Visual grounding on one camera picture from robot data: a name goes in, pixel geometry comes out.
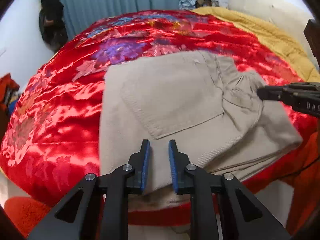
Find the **red satin bedspread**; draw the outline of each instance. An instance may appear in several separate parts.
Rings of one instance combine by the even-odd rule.
[[[99,174],[99,118],[108,66],[199,49],[233,57],[238,70],[254,69],[267,84],[302,81],[253,34],[213,16],[152,10],[99,20],[30,79],[2,141],[0,167],[32,197],[54,205],[85,174]],[[315,119],[289,107],[286,111],[308,139]],[[268,173],[253,180],[259,183],[261,176]]]

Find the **bed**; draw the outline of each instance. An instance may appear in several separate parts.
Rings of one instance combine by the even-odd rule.
[[[99,118],[110,65],[187,50],[230,56],[270,85],[319,82],[299,43],[273,24],[225,8],[147,10],[98,20],[76,35],[29,81],[1,145],[4,174],[33,198],[57,203],[85,174],[99,174]],[[285,106],[307,142],[316,119]],[[244,183],[256,193],[286,172],[293,151]],[[189,204],[131,212],[139,225],[183,225]]]

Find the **metal screw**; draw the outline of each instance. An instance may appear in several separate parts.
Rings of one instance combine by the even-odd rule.
[[[95,177],[96,177],[95,174],[93,174],[93,173],[88,173],[88,174],[85,176],[85,179],[86,179],[86,180],[93,180]]]
[[[125,164],[125,165],[123,165],[122,169],[123,169],[124,171],[130,171],[130,170],[132,169],[132,165],[130,165],[130,164]]]
[[[227,180],[231,180],[231,179],[233,179],[235,176],[233,176],[233,174],[232,173],[225,173],[224,175],[224,178],[225,179],[227,179]]]
[[[196,166],[194,164],[188,164],[186,168],[188,171],[194,171],[196,169]]]

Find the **cream pillow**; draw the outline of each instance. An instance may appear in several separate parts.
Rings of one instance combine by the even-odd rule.
[[[228,8],[271,22],[286,31],[302,45],[310,61],[319,69],[304,36],[308,20],[314,18],[311,14],[284,0],[229,0]]]

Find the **beige pants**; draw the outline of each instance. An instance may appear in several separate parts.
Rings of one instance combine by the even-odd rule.
[[[132,209],[178,205],[168,142],[175,139],[191,163],[245,179],[296,148],[301,137],[282,105],[262,102],[256,72],[237,71],[229,57],[206,51],[146,57],[114,65],[106,74],[100,119],[101,174],[127,163],[149,139],[152,155],[146,196]]]

